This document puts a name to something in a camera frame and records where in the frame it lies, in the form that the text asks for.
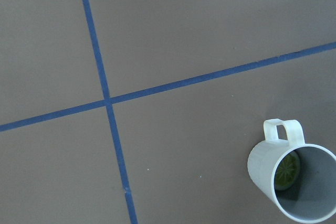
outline gray floor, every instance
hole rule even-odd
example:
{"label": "gray floor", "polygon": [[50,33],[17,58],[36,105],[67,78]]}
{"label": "gray floor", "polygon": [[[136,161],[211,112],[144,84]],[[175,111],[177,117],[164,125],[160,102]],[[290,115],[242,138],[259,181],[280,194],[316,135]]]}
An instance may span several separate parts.
{"label": "gray floor", "polygon": [[[334,0],[90,0],[111,96],[336,41]],[[82,0],[0,2],[0,125],[103,99]],[[139,224],[295,223],[263,121],[336,153],[336,49],[113,105]],[[0,223],[130,223],[104,107],[0,132]],[[336,216],[323,223],[335,223]]]}

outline cup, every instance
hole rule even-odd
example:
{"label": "cup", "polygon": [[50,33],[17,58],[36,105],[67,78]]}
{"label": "cup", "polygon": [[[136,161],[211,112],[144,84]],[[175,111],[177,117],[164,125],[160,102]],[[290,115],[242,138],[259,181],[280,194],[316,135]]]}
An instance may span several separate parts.
{"label": "cup", "polygon": [[[279,139],[277,125],[284,126],[288,140]],[[266,120],[264,132],[265,140],[248,157],[252,181],[294,221],[318,223],[330,218],[336,212],[336,156],[322,146],[306,144],[296,120]],[[297,175],[292,176],[295,180],[288,189],[287,186],[276,190],[278,172],[293,152],[296,153],[291,157],[294,161],[291,165],[297,170]]]}

